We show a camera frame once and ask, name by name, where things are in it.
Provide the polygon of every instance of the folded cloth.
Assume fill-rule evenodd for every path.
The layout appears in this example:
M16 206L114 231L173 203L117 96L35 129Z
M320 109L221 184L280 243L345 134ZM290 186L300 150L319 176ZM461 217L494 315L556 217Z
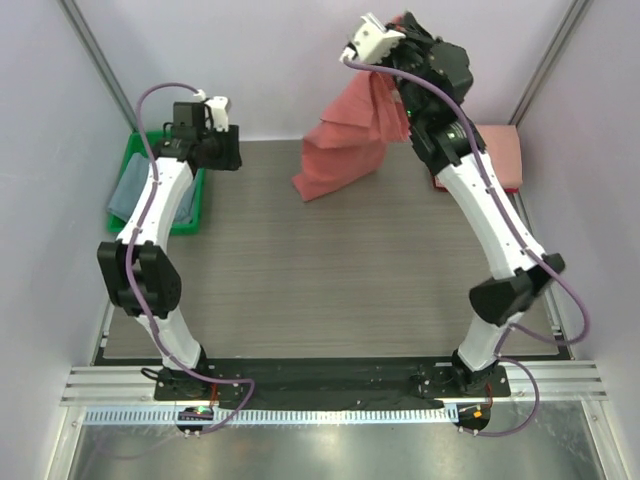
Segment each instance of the folded cloth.
M140 199L147 175L149 175L149 159L140 153L134 153L122 177L120 177L111 200L109 200L107 211L120 220L128 222ZM202 172L198 172L178 205L178 211L173 219L174 225L184 225L191 222L198 175L202 175Z
M359 72L303 138L293 184L307 202L377 170L391 142L409 138L409 120L393 79Z
M478 133L487 144L491 165L496 178L507 192L517 192L522 186L522 154L520 139L514 125L476 125ZM433 181L438 190L446 190L437 178Z

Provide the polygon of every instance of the plastic container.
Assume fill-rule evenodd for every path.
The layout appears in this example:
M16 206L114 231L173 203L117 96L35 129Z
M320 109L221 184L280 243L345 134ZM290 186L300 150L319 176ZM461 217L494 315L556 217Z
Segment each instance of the plastic container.
M162 132L147 132L147 137L149 138L149 142L153 145L160 138L162 138ZM124 159L122 161L122 167L120 168L120 176L124 173L125 168L127 168L127 164L129 160L133 156L134 153L142 153L146 157L146 152L144 151L144 145L142 144L142 138L140 138L140 134L138 132L133 132L129 136L129 141L127 142L127 149L124 152ZM202 212L202 194L204 190L204 172L200 171L196 175L196 189L193 194L193 215L191 217L190 223L184 223L180 225L173 225L171 227L171 231L169 235L194 235L200 231L200 216ZM109 215L107 221L107 230L112 233L120 233L125 226L125 222L120 220L118 217Z

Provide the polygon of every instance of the blue cloth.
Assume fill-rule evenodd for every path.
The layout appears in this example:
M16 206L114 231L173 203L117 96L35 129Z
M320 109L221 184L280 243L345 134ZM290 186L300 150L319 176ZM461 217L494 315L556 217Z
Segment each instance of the blue cloth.
M107 205L107 211L120 220L128 222L142 194L148 174L149 160L140 153L134 153L122 177L120 177L115 192L113 192L111 200ZM182 201L180 205L178 205L176 216L173 219L174 225L191 223L195 204L193 200L199 175L202 175L202 172L199 171L197 173L194 181L184 193Z

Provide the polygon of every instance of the gray floor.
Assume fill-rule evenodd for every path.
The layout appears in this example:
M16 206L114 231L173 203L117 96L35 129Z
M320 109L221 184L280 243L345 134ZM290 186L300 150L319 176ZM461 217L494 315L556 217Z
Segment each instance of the gray floor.
M513 428L530 409L528 402L496 404L488 429ZM543 402L534 423L499 439L459 434L450 424L258 426L153 449L176 429L95 426L82 433L70 479L605 479L580 402ZM97 442L112 455L140 458L99 454Z
M296 142L242 147L238 172L208 172L197 236L172 237L181 308L217 357L448 355L471 319L484 254L452 198L409 145L380 171L304 204ZM523 319L551 334L542 300ZM513 334L505 353L557 349ZM106 357L150 357L145 330L117 312Z

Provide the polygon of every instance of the white wall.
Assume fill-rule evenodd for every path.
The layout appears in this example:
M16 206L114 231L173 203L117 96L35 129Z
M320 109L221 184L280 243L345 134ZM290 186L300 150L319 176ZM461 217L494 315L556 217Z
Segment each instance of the white wall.
M464 46L476 83L465 103L480 123L507 123L570 0L78 0L132 102L183 81L234 102L245 139L299 138L352 71L338 57L360 15L412 10ZM149 105L170 120L171 93Z
M563 253L566 277L593 315L592 335L576 350L596 360L636 462L639 18L637 0L594 2L520 129L534 228L548 250ZM579 312L559 299L577 331Z
M128 128L52 0L0 19L0 465L41 479L73 364L94 347L95 251Z

